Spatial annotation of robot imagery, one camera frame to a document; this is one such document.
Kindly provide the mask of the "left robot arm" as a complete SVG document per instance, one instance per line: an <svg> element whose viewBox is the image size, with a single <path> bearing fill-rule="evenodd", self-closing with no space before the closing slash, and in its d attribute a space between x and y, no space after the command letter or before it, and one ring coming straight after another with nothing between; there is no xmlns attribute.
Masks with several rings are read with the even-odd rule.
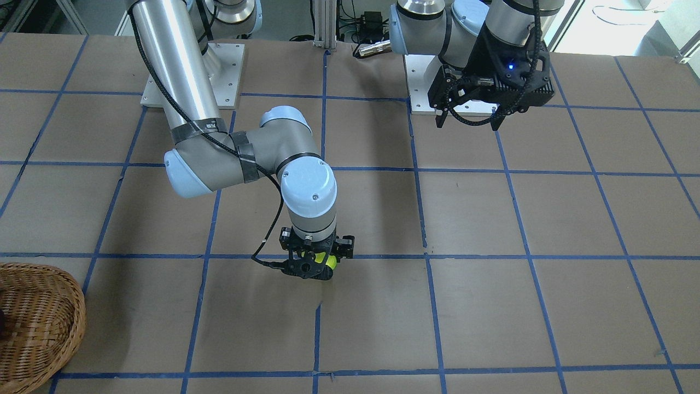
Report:
<svg viewBox="0 0 700 394"><path fill-rule="evenodd" d="M563 1L397 1L390 8L392 50L433 55L427 99L438 128L448 117L497 131L515 113L554 96L544 42Z"/></svg>

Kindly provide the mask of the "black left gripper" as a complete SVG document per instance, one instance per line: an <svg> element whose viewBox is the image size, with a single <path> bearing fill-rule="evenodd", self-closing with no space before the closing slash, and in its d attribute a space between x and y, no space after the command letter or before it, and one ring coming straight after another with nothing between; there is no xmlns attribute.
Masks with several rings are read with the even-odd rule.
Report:
<svg viewBox="0 0 700 394"><path fill-rule="evenodd" d="M436 126L443 127L450 114L465 124L455 108L470 100L498 105L491 120L493 131L508 115L547 104L555 96L550 53L536 37L541 35L527 29L525 45L520 47L503 42L483 26L465 67L443 65L428 88Z"/></svg>

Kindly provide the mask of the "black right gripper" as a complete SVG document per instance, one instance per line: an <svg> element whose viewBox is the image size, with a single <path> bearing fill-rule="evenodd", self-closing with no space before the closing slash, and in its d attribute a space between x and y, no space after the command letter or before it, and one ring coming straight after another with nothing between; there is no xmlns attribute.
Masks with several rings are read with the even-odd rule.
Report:
<svg viewBox="0 0 700 394"><path fill-rule="evenodd" d="M300 277L301 279L330 280L334 270L329 270L324 264L318 264L313 259L316 252L331 253L333 262L340 259L352 259L355 244L354 235L342 237L331 234L327 239L313 242L310 237L301 239L293 228L283 227L278 241L283 250L288 251L288 259L279 268L284 274Z"/></svg>

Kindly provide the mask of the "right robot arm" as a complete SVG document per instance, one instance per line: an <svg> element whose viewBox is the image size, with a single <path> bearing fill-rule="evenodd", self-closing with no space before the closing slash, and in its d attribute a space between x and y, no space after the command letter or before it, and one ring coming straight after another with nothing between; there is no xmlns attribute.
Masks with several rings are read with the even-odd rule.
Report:
<svg viewBox="0 0 700 394"><path fill-rule="evenodd" d="M186 199L267 178L280 193L291 227L279 237L285 261L252 260L301 279L329 280L352 258L354 237L336 234L337 182L312 128L291 106L273 107L259 128L230 133L213 85L223 62L215 33L230 37L261 25L258 1L127 1L138 52L164 101L174 147L164 155L170 183Z"/></svg>

